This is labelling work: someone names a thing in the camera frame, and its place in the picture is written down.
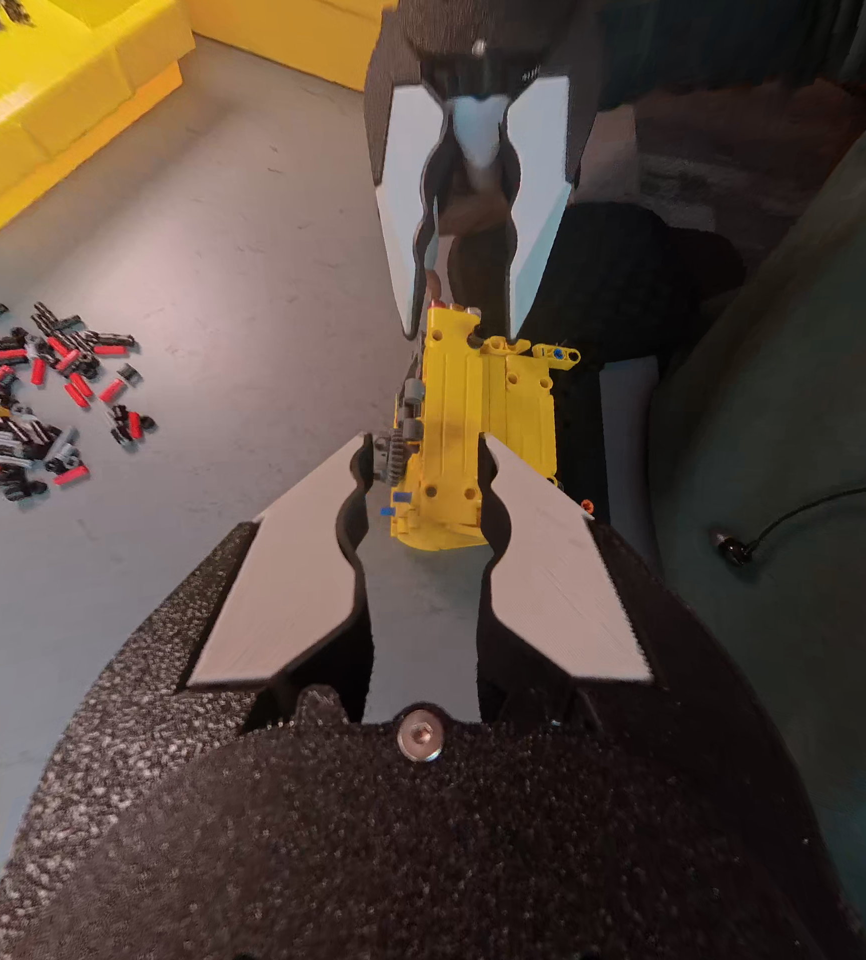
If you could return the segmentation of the yellow plastic storage bin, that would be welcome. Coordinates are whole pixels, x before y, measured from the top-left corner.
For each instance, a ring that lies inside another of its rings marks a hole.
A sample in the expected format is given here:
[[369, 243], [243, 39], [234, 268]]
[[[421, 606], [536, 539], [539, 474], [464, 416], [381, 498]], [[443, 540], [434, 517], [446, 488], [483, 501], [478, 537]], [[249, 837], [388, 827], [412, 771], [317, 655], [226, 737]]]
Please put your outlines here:
[[194, 34], [348, 90], [364, 89], [395, 1], [186, 1]]
[[0, 30], [0, 228], [182, 84], [175, 1], [22, 1]]

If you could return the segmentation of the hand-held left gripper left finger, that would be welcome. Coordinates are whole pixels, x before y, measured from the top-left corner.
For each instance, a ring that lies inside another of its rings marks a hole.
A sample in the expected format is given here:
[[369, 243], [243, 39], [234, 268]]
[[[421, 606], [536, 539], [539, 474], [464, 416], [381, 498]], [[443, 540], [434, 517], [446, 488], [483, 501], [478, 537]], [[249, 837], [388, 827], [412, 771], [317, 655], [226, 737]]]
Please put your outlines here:
[[248, 724], [286, 721], [310, 687], [365, 714], [373, 668], [367, 583], [373, 438], [358, 434], [250, 524], [179, 691], [256, 690]]

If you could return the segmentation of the person's right forearm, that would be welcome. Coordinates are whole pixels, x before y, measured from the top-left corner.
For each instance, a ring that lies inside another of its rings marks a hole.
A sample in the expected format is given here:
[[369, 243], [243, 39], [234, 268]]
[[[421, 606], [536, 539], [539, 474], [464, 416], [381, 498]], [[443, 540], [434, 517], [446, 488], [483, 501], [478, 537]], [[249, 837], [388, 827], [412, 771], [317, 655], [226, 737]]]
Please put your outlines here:
[[830, 77], [857, 38], [860, 1], [598, 2], [603, 111], [655, 90], [789, 88]]

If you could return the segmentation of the yellow lego vehicle model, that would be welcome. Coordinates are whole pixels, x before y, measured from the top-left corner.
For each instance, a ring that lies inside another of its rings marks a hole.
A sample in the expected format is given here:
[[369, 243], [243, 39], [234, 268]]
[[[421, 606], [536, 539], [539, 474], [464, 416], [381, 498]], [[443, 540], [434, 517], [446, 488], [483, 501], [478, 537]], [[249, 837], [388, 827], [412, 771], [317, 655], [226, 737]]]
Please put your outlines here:
[[[476, 308], [460, 304], [477, 313]], [[416, 372], [422, 351], [425, 330], [419, 339], [414, 359], [395, 398], [392, 426], [374, 436], [374, 477], [393, 488], [400, 482], [409, 453], [405, 451], [403, 434], [395, 421], [400, 402], [405, 396], [405, 383]], [[479, 324], [469, 337], [473, 347], [479, 348], [484, 360], [484, 414], [482, 433], [498, 438], [514, 454], [537, 471], [544, 480], [559, 486], [555, 401], [552, 393], [554, 372], [570, 371], [581, 360], [573, 347], [548, 343], [533, 343], [527, 339], [508, 340], [501, 335], [487, 335]], [[381, 514], [389, 520], [391, 535], [391, 499]]]

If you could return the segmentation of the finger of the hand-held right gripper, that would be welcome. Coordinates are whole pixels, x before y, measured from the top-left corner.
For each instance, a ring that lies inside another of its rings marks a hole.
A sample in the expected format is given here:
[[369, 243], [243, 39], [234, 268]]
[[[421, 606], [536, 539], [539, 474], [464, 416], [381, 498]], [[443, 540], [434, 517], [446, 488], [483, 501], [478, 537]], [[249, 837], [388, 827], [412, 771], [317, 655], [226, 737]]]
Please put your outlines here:
[[384, 169], [376, 200], [391, 287], [404, 336], [414, 341], [439, 254], [439, 201], [426, 175], [443, 145], [446, 119], [424, 84], [393, 90]]
[[533, 307], [572, 190], [566, 171], [568, 107], [569, 78], [552, 76], [535, 79], [507, 111], [507, 139], [518, 164], [508, 277], [512, 338]]

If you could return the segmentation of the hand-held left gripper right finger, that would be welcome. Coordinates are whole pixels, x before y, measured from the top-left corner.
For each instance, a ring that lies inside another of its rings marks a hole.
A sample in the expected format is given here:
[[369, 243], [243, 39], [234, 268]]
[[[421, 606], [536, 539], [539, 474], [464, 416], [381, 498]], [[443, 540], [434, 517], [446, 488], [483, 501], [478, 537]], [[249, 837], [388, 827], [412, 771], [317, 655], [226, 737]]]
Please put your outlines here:
[[483, 722], [566, 721], [587, 685], [652, 686], [592, 518], [498, 438], [482, 435], [478, 457], [492, 552], [478, 612]]

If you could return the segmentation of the black wired earphone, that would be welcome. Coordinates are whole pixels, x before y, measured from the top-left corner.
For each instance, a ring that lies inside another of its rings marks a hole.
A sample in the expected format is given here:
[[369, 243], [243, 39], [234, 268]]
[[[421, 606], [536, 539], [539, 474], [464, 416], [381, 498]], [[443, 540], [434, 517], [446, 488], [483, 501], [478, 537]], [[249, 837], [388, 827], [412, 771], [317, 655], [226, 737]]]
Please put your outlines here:
[[835, 502], [864, 496], [866, 496], [866, 486], [852, 487], [828, 493], [817, 499], [800, 504], [792, 510], [787, 510], [785, 513], [773, 519], [765, 528], [761, 529], [756, 536], [748, 540], [741, 540], [738, 536], [727, 533], [724, 530], [711, 530], [711, 545], [728, 564], [736, 568], [742, 568], [754, 560], [763, 542], [787, 522]]

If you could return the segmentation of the pile of small lego pins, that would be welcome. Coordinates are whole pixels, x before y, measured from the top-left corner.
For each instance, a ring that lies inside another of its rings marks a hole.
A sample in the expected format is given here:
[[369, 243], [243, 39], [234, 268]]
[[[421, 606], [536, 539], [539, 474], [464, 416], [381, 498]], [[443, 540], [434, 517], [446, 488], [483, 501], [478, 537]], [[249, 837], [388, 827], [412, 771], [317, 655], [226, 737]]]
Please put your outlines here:
[[0, 335], [0, 495], [14, 504], [91, 476], [79, 427], [55, 425], [29, 403], [47, 387], [58, 386], [83, 413], [102, 411], [104, 430], [120, 450], [135, 452], [159, 429], [127, 400], [144, 381], [130, 361], [140, 348], [134, 336], [96, 330], [79, 315], [59, 317], [41, 301], [30, 321], [32, 329], [19, 325]]

